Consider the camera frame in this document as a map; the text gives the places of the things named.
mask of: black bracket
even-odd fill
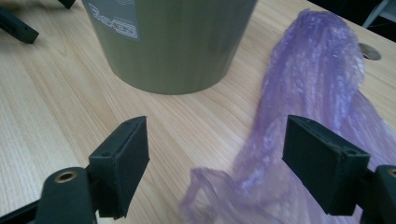
[[[149,163],[146,117],[123,122],[90,156],[84,169],[50,175],[41,198],[0,217],[1,224],[96,223],[100,217],[126,217]]]
[[[361,223],[396,223],[396,166],[367,168],[370,155],[312,119],[288,116],[283,161],[326,214]]]
[[[59,0],[69,9],[76,0]],[[0,28],[23,43],[33,44],[38,37],[38,32],[15,17],[11,12],[0,7]]]

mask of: label on bucket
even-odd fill
[[[83,3],[93,19],[107,29],[140,41],[134,0],[83,0]]]

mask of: wooden table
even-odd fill
[[[40,33],[33,45],[0,33],[0,216],[39,198],[53,172],[88,156],[124,120],[148,116],[151,161],[126,219],[179,223],[190,169],[229,170],[248,138],[271,49],[304,0],[260,0],[227,76],[194,94],[137,90],[110,71],[85,9],[53,0],[2,1]],[[361,91],[396,128],[396,44],[348,23],[380,61],[366,61]],[[101,219],[100,223],[112,223]]]

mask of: purple plastic bag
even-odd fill
[[[275,46],[253,131],[230,175],[197,168],[180,204],[185,223],[359,223],[324,214],[281,160],[287,115],[314,119],[392,164],[393,130],[359,92],[364,61],[353,32],[330,12],[304,10]]]

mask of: crumpled plastic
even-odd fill
[[[230,174],[191,170],[180,203],[185,223],[359,223],[325,215],[281,160],[287,115],[313,119],[371,154],[369,168],[395,162],[395,132],[359,92],[364,61],[357,37],[330,12],[306,9],[271,54],[255,123]]]

